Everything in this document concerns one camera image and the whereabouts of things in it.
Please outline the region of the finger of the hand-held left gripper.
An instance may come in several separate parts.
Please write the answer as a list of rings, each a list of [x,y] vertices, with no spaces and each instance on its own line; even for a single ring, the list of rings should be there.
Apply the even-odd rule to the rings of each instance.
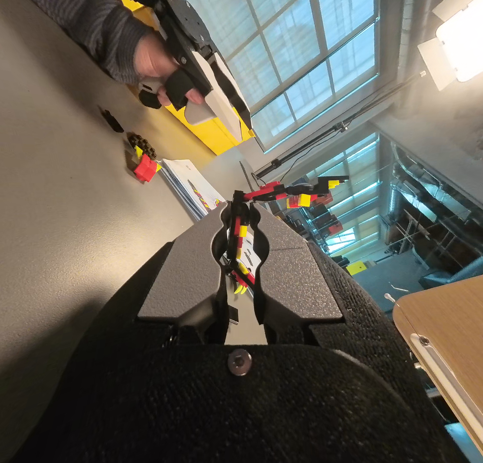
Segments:
[[[228,101],[237,110],[238,115],[248,130],[252,130],[250,109],[230,69],[219,53],[213,53],[211,57],[211,68],[218,85],[221,87]]]
[[[191,125],[198,125],[214,118],[218,118],[225,128],[237,141],[242,141],[242,129],[238,114],[236,114],[233,106],[228,101],[226,95],[218,85],[211,63],[203,58],[197,51],[192,51],[195,58],[195,66],[201,69],[202,74],[208,80],[210,90],[204,96],[202,104],[195,104],[188,101],[184,116],[186,121]]]

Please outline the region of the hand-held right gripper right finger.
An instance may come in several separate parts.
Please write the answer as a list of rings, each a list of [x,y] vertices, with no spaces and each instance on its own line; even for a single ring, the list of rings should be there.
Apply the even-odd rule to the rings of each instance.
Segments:
[[[268,344],[279,343],[292,329],[301,343],[311,340],[311,326],[343,322],[343,314],[305,238],[267,209],[250,204],[255,270],[253,303]]]

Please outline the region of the long red black lego assembly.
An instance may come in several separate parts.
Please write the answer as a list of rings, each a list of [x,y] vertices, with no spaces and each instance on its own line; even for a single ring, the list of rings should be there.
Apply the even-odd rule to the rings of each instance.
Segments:
[[[230,204],[230,228],[227,237],[226,258],[228,260],[227,272],[239,284],[254,289],[255,281],[252,281],[239,268],[236,255],[242,244],[242,229],[250,225],[249,203],[271,202],[285,200],[287,208],[309,207],[315,201],[332,201],[331,190],[346,183],[348,176],[331,177],[319,176],[315,185],[299,184],[296,186],[285,186],[281,182],[271,182],[258,188],[256,191],[244,193],[236,190]]]

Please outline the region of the person's left forearm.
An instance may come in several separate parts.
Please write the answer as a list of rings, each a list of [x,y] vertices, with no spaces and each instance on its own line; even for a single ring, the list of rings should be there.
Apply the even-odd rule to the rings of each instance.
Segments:
[[[122,0],[31,0],[113,80],[134,85],[138,43],[152,28]]]

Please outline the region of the open lego instruction booklet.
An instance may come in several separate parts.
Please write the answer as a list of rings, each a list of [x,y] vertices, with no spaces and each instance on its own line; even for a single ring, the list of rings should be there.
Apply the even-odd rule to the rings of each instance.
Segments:
[[[226,200],[201,175],[190,160],[162,159],[161,172],[184,201],[195,219],[200,220]],[[247,228],[242,229],[242,244],[236,260],[239,268],[252,281],[260,258],[253,249],[254,237]]]

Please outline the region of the red yellow lego round-plate assembly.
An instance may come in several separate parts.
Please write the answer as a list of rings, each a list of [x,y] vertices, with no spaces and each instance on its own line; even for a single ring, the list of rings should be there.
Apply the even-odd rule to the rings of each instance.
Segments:
[[[162,170],[154,147],[139,134],[127,133],[127,142],[132,149],[132,160],[134,176],[141,183],[150,182],[153,177]]]

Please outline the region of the small flat black lego piece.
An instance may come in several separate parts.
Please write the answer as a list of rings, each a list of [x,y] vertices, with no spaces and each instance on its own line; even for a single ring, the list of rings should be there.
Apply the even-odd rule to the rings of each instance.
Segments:
[[[101,106],[98,105],[98,109],[100,111],[100,115],[109,125],[109,127],[115,132],[119,134],[125,133],[124,128],[121,124],[117,121],[117,119],[111,114],[109,110],[103,109]]]

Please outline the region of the person's left hand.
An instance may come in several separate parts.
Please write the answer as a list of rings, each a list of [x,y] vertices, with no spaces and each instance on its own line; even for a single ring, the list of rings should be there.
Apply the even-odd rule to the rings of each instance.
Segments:
[[[151,33],[144,36],[137,44],[134,65],[138,75],[143,78],[157,78],[161,85],[157,91],[157,98],[162,106],[169,106],[166,88],[166,80],[177,72],[179,64],[166,49],[164,39],[159,33]]]

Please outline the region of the yellow box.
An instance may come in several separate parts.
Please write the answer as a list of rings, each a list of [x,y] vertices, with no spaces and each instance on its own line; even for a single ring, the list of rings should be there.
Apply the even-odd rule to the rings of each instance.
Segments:
[[[148,7],[143,6],[142,4],[132,1],[132,0],[122,0],[124,6],[128,7],[132,10],[133,14],[136,18],[140,19],[145,24],[153,27],[156,31],[159,32],[159,25],[157,20],[154,18],[154,14],[152,10]],[[211,38],[211,45],[214,47],[214,51],[218,52],[220,55],[220,51],[215,45],[212,36]],[[152,109],[160,109],[161,104],[157,98],[157,91],[161,85],[161,82],[157,78],[144,78],[138,87],[138,97],[141,103],[149,108]],[[199,91],[196,89],[191,89],[189,92],[186,93],[186,97],[189,101],[192,101],[195,104],[202,104],[204,102],[204,97],[200,94]],[[242,141],[237,141],[232,134],[225,128],[225,126],[221,123],[218,118],[214,118],[207,122],[203,122],[198,125],[191,125],[189,124],[184,116],[184,108],[180,110],[174,109],[172,104],[167,106],[167,109],[177,118],[179,119],[188,129],[194,133],[211,151],[213,151],[216,155],[220,155],[227,150],[231,149],[233,146],[237,146],[243,141],[252,138],[255,136],[253,130],[248,130],[245,123],[241,120],[240,116],[238,115],[241,123],[241,130],[242,130]]]

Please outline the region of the red black storage cart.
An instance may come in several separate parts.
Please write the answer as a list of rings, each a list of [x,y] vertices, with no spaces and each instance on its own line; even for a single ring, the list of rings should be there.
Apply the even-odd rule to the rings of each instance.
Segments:
[[[323,239],[342,231],[342,224],[322,203],[310,207],[311,222]]]

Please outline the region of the large grid window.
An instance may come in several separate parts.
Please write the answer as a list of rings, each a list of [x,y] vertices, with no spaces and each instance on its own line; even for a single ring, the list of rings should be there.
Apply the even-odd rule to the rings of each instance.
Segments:
[[[186,0],[270,152],[379,76],[380,0]]]

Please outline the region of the tall background window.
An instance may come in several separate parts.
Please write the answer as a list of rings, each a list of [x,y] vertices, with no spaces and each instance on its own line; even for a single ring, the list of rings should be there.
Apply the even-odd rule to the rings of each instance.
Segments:
[[[310,208],[301,210],[315,240],[329,255],[347,254],[379,238],[379,148],[380,137],[372,133],[305,175],[310,184],[319,176],[350,178],[330,191],[332,201],[323,203],[341,222],[341,232],[323,239],[311,222]]]

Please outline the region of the blue sofa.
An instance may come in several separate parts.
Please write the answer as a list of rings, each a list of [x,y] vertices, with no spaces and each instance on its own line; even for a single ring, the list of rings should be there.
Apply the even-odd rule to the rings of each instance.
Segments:
[[[450,274],[445,271],[435,271],[421,277],[418,283],[423,289],[431,289],[450,283],[459,282],[465,279],[470,279],[482,275],[482,256],[475,259],[473,262],[463,267],[455,274]]]

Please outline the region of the white studio light panel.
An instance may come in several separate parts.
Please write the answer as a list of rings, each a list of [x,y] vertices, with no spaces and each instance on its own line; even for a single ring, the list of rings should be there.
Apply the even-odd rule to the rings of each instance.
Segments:
[[[438,91],[453,82],[467,82],[482,73],[482,0],[459,3],[436,29],[435,37],[418,45]]]

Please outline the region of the silver ventilation duct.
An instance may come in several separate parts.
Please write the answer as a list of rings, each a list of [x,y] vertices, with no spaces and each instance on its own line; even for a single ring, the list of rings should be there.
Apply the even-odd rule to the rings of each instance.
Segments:
[[[482,212],[478,205],[433,175],[394,142],[391,149],[394,164],[388,217],[392,221],[402,217],[403,202],[432,222],[450,219],[465,223],[480,219]]]

